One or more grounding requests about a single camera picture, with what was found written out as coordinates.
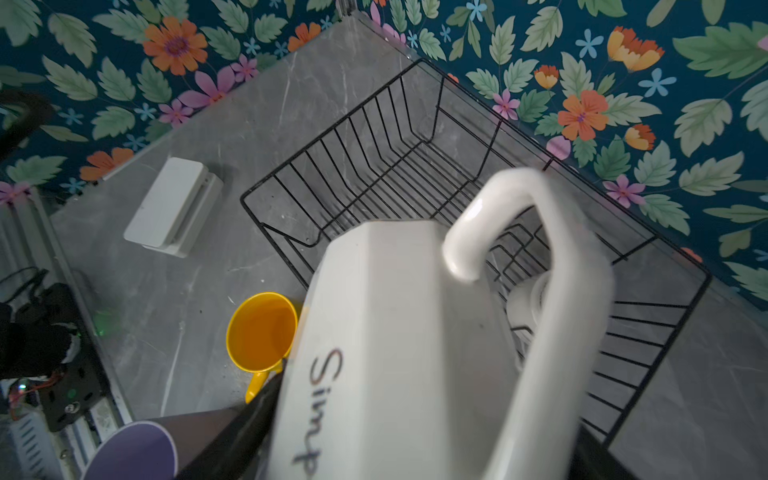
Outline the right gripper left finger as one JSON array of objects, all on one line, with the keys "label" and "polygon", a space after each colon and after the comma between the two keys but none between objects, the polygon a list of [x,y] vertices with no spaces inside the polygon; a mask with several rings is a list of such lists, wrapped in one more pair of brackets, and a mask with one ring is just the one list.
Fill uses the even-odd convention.
[{"label": "right gripper left finger", "polygon": [[278,373],[269,380],[175,479],[239,479],[272,428],[283,377]]}]

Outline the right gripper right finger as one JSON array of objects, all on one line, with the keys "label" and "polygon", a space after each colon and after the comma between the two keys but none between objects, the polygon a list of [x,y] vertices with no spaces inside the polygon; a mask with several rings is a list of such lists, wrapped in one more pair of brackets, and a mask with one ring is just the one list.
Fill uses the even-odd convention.
[{"label": "right gripper right finger", "polygon": [[577,436],[568,480],[637,480],[623,464],[583,426]]}]

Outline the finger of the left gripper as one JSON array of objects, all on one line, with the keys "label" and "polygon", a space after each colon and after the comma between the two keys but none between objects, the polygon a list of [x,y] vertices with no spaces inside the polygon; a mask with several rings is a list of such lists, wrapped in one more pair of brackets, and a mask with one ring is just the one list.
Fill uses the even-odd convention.
[{"label": "finger of the left gripper", "polygon": [[1,105],[21,109],[18,117],[1,134],[1,161],[5,161],[24,139],[54,115],[54,108],[42,95],[18,89],[2,91]]}]

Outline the yellow plastic mug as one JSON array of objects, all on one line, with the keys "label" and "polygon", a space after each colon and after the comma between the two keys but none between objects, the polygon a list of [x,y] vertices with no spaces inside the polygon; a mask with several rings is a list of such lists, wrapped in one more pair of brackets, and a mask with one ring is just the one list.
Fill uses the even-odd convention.
[{"label": "yellow plastic mug", "polygon": [[271,374],[284,369],[298,329],[294,303],[282,294],[263,292],[244,301],[233,314],[226,334],[232,362],[252,375],[245,403],[256,398]]}]

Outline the white mug red interior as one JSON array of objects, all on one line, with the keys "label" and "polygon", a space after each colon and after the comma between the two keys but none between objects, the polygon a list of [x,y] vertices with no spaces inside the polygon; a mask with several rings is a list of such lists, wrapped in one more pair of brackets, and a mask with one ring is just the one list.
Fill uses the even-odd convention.
[{"label": "white mug red interior", "polygon": [[527,355],[538,327],[549,277],[547,271],[524,280],[507,296],[507,320],[523,357]]}]

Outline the cream white octagonal mug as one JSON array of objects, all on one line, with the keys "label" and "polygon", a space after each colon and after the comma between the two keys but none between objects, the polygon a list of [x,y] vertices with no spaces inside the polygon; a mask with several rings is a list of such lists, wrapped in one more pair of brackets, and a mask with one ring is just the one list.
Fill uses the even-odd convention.
[{"label": "cream white octagonal mug", "polygon": [[[486,270],[534,208],[551,253],[519,358]],[[279,395],[269,479],[563,479],[615,280],[576,204],[542,172],[493,175],[450,226],[369,221],[310,284]]]}]

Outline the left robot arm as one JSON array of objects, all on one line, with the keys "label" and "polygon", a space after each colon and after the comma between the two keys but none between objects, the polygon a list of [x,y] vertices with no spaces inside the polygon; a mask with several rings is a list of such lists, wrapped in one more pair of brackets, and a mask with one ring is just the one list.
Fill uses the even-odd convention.
[{"label": "left robot arm", "polygon": [[[18,145],[53,114],[44,97],[19,89],[3,90],[1,104],[21,109],[17,119],[1,134],[1,159],[6,160]],[[33,294],[48,271],[33,267],[33,275],[1,302],[1,378],[49,376],[77,356],[80,340],[75,328],[47,324],[42,320],[19,323],[12,319],[11,302],[22,293]]]}]

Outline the lilac plastic cup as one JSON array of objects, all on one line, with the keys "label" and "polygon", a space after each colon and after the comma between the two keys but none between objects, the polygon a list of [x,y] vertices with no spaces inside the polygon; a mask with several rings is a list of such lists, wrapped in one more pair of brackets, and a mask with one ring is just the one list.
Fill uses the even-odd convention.
[{"label": "lilac plastic cup", "polygon": [[173,479],[178,455],[168,430],[152,421],[126,425],[96,451],[82,479]]}]

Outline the white box left side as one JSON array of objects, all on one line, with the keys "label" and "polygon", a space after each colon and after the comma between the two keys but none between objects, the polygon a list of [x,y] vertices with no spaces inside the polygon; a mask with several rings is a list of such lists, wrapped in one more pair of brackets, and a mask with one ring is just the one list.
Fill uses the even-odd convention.
[{"label": "white box left side", "polygon": [[147,250],[187,257],[222,188],[222,180],[203,163],[169,158],[123,238]]}]

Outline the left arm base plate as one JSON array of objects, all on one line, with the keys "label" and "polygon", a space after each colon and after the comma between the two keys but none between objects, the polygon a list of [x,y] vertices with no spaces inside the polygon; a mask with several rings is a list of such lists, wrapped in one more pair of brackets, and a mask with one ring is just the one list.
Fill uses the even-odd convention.
[{"label": "left arm base plate", "polygon": [[93,350],[81,352],[62,367],[51,386],[37,391],[51,433],[74,423],[108,393],[108,378]]}]

